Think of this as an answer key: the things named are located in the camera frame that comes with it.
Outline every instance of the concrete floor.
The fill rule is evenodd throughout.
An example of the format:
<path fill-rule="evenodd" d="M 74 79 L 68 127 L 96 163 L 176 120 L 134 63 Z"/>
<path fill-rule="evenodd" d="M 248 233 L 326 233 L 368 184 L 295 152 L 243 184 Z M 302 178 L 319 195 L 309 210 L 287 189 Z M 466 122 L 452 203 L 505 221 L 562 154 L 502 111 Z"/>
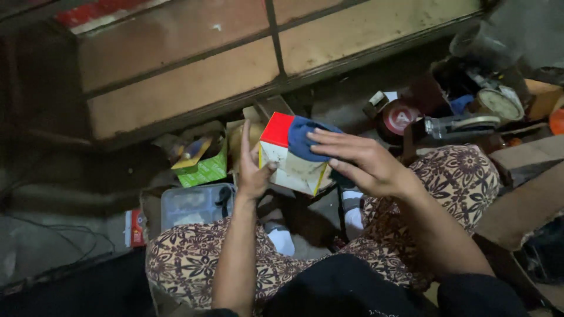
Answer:
<path fill-rule="evenodd" d="M 362 112 L 367 100 L 378 90 L 407 85 L 410 78 L 424 72 L 432 61 L 447 55 L 448 43 L 448 39 L 435 41 L 285 94 L 284 98 L 291 107 L 303 107 L 316 120 L 336 125 L 348 133 L 369 134 L 377 139 L 372 124 Z M 84 135 L 83 128 L 83 124 L 74 122 L 67 129 L 59 127 L 57 132 L 78 129 Z M 86 226 L 109 236 L 118 251 L 126 251 L 123 212 L 138 207 L 140 189 L 148 187 L 155 175 L 169 167 L 160 150 L 148 143 L 111 153 L 61 151 L 28 144 L 2 147 L 5 151 L 0 161 L 1 188 L 32 169 L 5 200 L 7 214 L 40 224 Z M 284 215 L 294 233 L 296 258 L 329 254 L 326 246 L 340 229 L 338 201 L 337 190 L 333 189 L 307 210 L 295 201 L 286 204 Z M 4 241 L 10 241 L 8 247 L 0 248 L 0 256 L 16 254 L 13 267 L 1 267 L 0 285 L 72 263 L 95 242 L 89 257 L 112 250 L 110 243 L 100 237 L 63 232 L 79 251 L 53 230 L 7 217 L 0 221 L 0 232 L 5 236 Z"/>

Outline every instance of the person's right hand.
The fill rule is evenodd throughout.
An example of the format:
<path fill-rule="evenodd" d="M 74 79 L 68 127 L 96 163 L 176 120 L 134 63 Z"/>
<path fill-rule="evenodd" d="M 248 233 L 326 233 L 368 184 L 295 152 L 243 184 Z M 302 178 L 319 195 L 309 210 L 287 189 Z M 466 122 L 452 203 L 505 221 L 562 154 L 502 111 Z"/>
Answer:
<path fill-rule="evenodd" d="M 311 151 L 341 159 L 332 158 L 329 165 L 355 182 L 366 195 L 403 199 L 422 185 L 413 172 L 373 139 L 321 129 L 308 137 L 319 143 L 311 146 Z"/>

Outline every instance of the green box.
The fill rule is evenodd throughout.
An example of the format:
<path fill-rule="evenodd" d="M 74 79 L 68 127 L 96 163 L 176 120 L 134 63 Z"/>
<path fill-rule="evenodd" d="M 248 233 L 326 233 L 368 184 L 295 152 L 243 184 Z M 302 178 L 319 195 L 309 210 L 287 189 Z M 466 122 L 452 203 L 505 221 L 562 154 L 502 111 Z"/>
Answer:
<path fill-rule="evenodd" d="M 190 139 L 193 135 L 203 135 L 206 132 L 217 130 L 225 132 L 225 128 L 219 121 L 212 121 L 194 129 L 187 130 L 180 137 Z M 227 139 L 223 139 L 221 150 L 216 156 L 199 161 L 194 166 L 173 169 L 173 171 L 178 176 L 184 188 L 227 177 Z"/>

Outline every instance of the leg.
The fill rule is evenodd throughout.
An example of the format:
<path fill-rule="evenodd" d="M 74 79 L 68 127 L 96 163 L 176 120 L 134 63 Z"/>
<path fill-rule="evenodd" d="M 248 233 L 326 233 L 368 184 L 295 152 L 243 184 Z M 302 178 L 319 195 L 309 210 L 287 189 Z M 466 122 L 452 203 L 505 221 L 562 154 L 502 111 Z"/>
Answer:
<path fill-rule="evenodd" d="M 209 309 L 219 252 L 231 218 L 211 224 L 187 224 L 163 232 L 147 246 L 147 278 L 195 309 Z M 257 302 L 264 302 L 315 261 L 276 252 L 257 226 Z"/>
<path fill-rule="evenodd" d="M 446 146 L 409 167 L 425 188 L 470 234 L 499 190 L 499 175 L 489 159 L 472 146 Z M 341 252 L 370 263 L 385 279 L 425 289 L 432 281 L 417 260 L 415 243 L 392 199 L 367 199 L 365 230 Z"/>

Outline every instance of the wooden board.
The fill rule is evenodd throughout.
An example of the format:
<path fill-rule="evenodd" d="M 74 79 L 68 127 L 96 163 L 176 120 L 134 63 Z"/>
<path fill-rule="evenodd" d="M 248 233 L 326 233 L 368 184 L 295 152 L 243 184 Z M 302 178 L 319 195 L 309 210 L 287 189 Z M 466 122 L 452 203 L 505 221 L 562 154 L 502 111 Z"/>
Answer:
<path fill-rule="evenodd" d="M 89 100 L 94 138 L 109 139 L 189 112 L 277 75 L 272 38 L 260 39 Z"/>
<path fill-rule="evenodd" d="M 280 33 L 288 74 L 465 16 L 480 0 L 371 0 Z"/>
<path fill-rule="evenodd" d="M 84 91 L 268 28 L 260 0 L 181 0 L 80 39 Z"/>
<path fill-rule="evenodd" d="M 342 0 L 273 0 L 276 22 L 279 25 L 341 2 Z"/>

